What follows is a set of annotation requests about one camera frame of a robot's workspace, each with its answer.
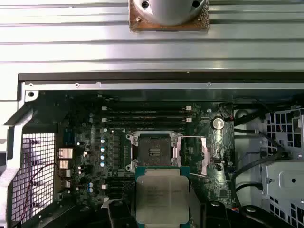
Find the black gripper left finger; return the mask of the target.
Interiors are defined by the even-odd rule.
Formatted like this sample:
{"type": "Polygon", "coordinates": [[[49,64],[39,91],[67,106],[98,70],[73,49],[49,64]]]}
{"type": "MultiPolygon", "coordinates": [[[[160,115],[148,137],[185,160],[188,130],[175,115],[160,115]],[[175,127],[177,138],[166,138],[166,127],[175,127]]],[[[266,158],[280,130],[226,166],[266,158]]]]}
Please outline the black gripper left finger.
{"type": "Polygon", "coordinates": [[[60,228],[135,228],[137,223],[123,200],[108,200],[98,209],[80,209],[60,228]]]}

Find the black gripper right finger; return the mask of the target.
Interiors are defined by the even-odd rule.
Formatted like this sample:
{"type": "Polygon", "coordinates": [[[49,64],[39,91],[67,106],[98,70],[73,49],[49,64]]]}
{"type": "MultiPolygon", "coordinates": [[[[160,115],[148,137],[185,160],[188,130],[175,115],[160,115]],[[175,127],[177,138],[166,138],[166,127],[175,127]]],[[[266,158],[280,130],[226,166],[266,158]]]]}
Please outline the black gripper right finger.
{"type": "Polygon", "coordinates": [[[212,200],[201,205],[201,227],[291,228],[292,225],[257,206],[243,206],[235,212],[221,202],[212,200]]]}

